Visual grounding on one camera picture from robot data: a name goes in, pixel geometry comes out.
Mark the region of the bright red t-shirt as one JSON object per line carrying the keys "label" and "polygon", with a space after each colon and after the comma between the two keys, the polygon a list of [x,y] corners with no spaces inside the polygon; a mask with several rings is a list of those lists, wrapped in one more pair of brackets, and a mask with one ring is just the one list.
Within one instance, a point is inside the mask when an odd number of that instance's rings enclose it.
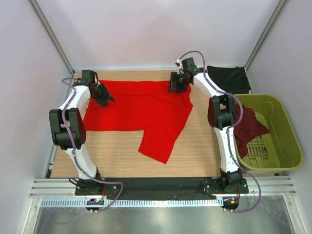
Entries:
{"label": "bright red t-shirt", "polygon": [[182,93],[169,92],[168,81],[112,81],[103,83],[114,102],[99,107],[90,100],[84,116],[87,131],[143,131],[138,151],[167,163],[185,127],[193,105],[190,86]]}

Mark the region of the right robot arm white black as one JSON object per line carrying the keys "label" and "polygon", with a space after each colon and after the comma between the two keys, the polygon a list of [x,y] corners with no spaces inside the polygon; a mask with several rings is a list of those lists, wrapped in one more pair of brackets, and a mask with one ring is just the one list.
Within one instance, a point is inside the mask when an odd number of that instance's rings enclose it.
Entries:
{"label": "right robot arm white black", "polygon": [[168,92],[185,92],[188,85],[192,84],[208,98],[207,119],[216,133],[221,156],[219,186],[223,192],[231,193],[243,179],[235,149],[234,96],[218,87],[204,68],[195,65],[193,58],[178,59],[175,64],[178,70],[171,72]]}

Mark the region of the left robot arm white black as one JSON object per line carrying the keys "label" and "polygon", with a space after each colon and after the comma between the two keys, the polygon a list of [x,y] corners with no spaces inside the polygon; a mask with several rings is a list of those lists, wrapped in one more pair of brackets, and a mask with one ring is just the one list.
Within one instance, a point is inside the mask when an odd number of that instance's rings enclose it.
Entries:
{"label": "left robot arm white black", "polygon": [[90,99],[100,108],[115,100],[93,70],[83,70],[81,78],[73,78],[73,84],[68,80],[71,78],[63,79],[62,83],[71,88],[69,97],[59,108],[49,111],[52,141],[69,155],[78,171],[77,179],[69,179],[76,187],[75,195],[99,195],[104,184],[86,149],[86,129],[80,112]]}

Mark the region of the folded black t-shirt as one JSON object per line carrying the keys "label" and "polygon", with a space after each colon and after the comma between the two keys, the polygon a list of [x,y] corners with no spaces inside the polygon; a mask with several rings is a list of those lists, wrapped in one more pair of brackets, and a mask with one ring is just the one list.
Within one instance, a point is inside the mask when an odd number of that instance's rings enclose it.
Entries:
{"label": "folded black t-shirt", "polygon": [[248,94],[251,90],[243,67],[222,68],[207,66],[211,80],[222,90],[233,94]]}

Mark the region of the dark red t-shirt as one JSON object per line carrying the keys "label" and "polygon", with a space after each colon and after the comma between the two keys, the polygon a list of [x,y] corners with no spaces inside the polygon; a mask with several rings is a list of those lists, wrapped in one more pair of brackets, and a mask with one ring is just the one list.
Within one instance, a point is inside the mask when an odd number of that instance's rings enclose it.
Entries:
{"label": "dark red t-shirt", "polygon": [[249,142],[251,142],[255,137],[259,137],[270,132],[265,125],[256,119],[253,109],[242,106],[242,110],[242,120],[234,127],[236,146],[241,158],[247,155],[247,144]]}

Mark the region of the green plastic tub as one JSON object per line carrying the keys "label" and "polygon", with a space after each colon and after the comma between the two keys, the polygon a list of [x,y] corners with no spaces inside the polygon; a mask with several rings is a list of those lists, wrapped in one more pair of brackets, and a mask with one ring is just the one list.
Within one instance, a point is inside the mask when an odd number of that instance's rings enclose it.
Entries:
{"label": "green plastic tub", "polygon": [[256,174],[292,171],[301,166],[303,154],[283,104],[271,95],[237,94],[246,108],[270,131],[255,137],[247,144],[245,157],[237,157],[239,164]]}

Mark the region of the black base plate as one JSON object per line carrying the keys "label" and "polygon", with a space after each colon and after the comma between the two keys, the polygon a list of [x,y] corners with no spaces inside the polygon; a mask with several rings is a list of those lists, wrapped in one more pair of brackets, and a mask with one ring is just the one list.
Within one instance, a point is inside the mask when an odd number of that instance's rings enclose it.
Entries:
{"label": "black base plate", "polygon": [[101,184],[93,180],[70,178],[75,185],[75,195],[105,195],[108,199],[117,196],[123,183],[120,200],[201,200],[214,195],[248,194],[247,181],[224,189],[218,177],[129,177],[106,178],[112,184]]}

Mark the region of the left aluminium corner post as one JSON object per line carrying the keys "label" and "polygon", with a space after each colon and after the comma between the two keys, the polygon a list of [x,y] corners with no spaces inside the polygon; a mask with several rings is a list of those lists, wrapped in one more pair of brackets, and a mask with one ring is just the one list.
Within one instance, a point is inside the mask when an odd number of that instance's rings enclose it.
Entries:
{"label": "left aluminium corner post", "polygon": [[69,73],[73,76],[75,74],[75,71],[68,60],[59,40],[57,39],[52,27],[50,26],[50,23],[48,22],[48,19],[46,18],[42,8],[40,7],[37,0],[29,0],[29,4],[31,5],[32,9],[34,10],[36,16],[38,17],[40,23],[42,24],[47,36],[49,37],[51,43],[55,47],[57,53],[59,54],[61,60],[63,61],[65,67],[69,71]]}

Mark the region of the aluminium corner post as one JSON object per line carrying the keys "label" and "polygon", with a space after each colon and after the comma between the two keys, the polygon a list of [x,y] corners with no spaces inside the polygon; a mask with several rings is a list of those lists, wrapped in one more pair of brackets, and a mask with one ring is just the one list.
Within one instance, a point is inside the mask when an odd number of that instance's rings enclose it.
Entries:
{"label": "aluminium corner post", "polygon": [[288,0],[279,0],[277,5],[275,6],[273,12],[271,13],[260,37],[258,38],[256,45],[254,46],[246,64],[245,69],[248,70],[251,64],[253,63],[255,57],[257,56],[258,52],[260,51],[261,47],[263,46],[264,42],[266,41],[267,37],[269,36],[270,32],[272,31],[275,23],[277,22],[278,18],[280,17],[282,11],[286,7]]}
{"label": "aluminium corner post", "polygon": [[65,67],[69,71],[69,73],[73,76],[75,74],[75,71],[68,60],[59,40],[57,39],[52,27],[50,26],[50,23],[48,22],[48,19],[46,18],[42,8],[40,7],[37,0],[29,0],[29,4],[31,5],[32,9],[34,10],[36,16],[38,17],[40,23],[42,24],[47,36],[49,37],[51,43],[55,47],[57,53],[59,54],[61,60],[63,61]]}

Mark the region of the right aluminium corner post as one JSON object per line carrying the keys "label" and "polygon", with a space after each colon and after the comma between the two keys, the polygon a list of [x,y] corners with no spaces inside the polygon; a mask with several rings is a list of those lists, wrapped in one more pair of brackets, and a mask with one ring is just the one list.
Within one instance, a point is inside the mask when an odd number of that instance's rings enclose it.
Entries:
{"label": "right aluminium corner post", "polygon": [[266,41],[267,37],[269,36],[270,32],[272,31],[275,23],[277,22],[278,18],[280,17],[282,11],[286,7],[288,0],[279,0],[277,5],[275,6],[273,12],[271,13],[260,37],[258,38],[256,45],[254,46],[246,64],[245,69],[248,70],[251,64],[253,63],[255,57],[257,56],[258,52],[260,51],[261,47],[263,46],[264,42]]}

